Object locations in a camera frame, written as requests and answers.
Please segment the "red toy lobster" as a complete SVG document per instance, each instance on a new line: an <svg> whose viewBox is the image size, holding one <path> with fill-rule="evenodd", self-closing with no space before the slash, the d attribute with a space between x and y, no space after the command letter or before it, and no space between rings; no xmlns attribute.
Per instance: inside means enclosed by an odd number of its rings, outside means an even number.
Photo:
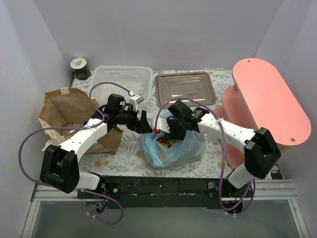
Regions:
<svg viewBox="0 0 317 238"><path fill-rule="evenodd" d="M170 147L173 146L174 141L171 139L166 139L164 137L159 137L157 139L157 142L165 149L169 149Z"/></svg>

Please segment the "light blue plastic grocery bag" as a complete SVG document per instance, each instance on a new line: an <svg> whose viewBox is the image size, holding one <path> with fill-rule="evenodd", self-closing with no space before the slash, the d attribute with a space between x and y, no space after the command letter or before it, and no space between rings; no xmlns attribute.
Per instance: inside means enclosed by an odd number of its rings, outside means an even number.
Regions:
<svg viewBox="0 0 317 238"><path fill-rule="evenodd" d="M183 140L169 139L160 143L162 133L140 134L138 138L141 157L154 169L183 166L202 158L206 150L205 136L196 131L186 131Z"/></svg>

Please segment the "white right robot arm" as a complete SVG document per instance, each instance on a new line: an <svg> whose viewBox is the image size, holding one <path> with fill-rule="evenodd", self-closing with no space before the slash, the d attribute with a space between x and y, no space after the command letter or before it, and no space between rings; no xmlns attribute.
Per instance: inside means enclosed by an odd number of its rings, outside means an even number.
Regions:
<svg viewBox="0 0 317 238"><path fill-rule="evenodd" d="M244 162L235 168L223 181L224 191L235 197L242 187L253 179L264 179L281 152L270 131L240 127L220 119L207 107L191 110L181 100L168 107L173 118L167 120L169 132L176 135L184 131L196 131L222 139L223 146L230 144L244 154Z"/></svg>

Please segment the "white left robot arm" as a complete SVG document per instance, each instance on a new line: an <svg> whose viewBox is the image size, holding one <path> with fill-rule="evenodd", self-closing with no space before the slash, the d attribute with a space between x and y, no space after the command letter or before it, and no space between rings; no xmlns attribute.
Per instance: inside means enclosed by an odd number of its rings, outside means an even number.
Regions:
<svg viewBox="0 0 317 238"><path fill-rule="evenodd" d="M138 115L138 105L143 100L139 95L126 101L123 96L111 94L107 104L100 106L88 120L85 129L77 131L60 145L50 145L45 149L40 181L65 193L87 189L94 198L101 198L106 189L100 183L100 177L80 171L78 163L91 146L117 125L124 125L138 134L152 132L146 111Z"/></svg>

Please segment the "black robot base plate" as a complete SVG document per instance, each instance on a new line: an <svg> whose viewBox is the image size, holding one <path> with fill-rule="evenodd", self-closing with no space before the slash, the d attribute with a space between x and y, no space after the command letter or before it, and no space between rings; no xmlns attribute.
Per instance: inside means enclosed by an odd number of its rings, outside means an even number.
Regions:
<svg viewBox="0 0 317 238"><path fill-rule="evenodd" d="M219 179L102 176L96 193L124 208L207 207L219 209Z"/></svg>

